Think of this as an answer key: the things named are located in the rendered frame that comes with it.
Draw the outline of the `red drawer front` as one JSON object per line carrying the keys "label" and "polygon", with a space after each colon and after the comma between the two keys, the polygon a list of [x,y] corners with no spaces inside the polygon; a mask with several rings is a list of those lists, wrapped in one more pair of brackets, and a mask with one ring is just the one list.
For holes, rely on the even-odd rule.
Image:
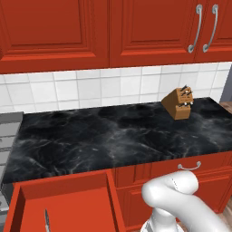
{"label": "red drawer front", "polygon": [[115,168],[113,171],[115,185],[117,188],[138,185],[148,179],[178,171],[178,165],[184,169],[193,169],[194,172],[219,169],[232,165],[232,151]]}

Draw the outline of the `open red drawer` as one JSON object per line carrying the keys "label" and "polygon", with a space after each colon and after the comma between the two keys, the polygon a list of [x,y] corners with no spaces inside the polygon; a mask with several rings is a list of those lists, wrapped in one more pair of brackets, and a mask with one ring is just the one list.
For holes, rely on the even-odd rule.
{"label": "open red drawer", "polygon": [[4,232],[126,232],[111,171],[14,184]]}

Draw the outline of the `wooden knife block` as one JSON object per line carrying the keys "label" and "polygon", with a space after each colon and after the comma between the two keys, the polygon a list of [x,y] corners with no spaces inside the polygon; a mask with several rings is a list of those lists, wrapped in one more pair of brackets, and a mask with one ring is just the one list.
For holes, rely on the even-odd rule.
{"label": "wooden knife block", "polygon": [[169,93],[162,99],[161,104],[174,120],[185,120],[189,118],[193,102],[192,90],[185,85]]}

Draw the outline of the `grey hob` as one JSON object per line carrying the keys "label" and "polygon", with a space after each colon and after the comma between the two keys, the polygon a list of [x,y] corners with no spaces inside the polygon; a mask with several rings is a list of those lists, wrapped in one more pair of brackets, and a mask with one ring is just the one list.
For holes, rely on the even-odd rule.
{"label": "grey hob", "polygon": [[0,113],[0,214],[4,214],[9,210],[14,191],[13,185],[4,184],[3,179],[23,116],[22,111]]}

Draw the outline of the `red wall cupboard door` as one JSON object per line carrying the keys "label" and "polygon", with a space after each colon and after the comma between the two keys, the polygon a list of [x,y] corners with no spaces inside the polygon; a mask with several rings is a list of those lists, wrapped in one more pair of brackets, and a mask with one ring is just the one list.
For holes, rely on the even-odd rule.
{"label": "red wall cupboard door", "polygon": [[110,0],[110,66],[192,63],[198,0]]}
{"label": "red wall cupboard door", "polygon": [[207,0],[203,6],[195,62],[232,62],[232,0]]}
{"label": "red wall cupboard door", "polygon": [[105,68],[109,0],[0,0],[0,74]]}

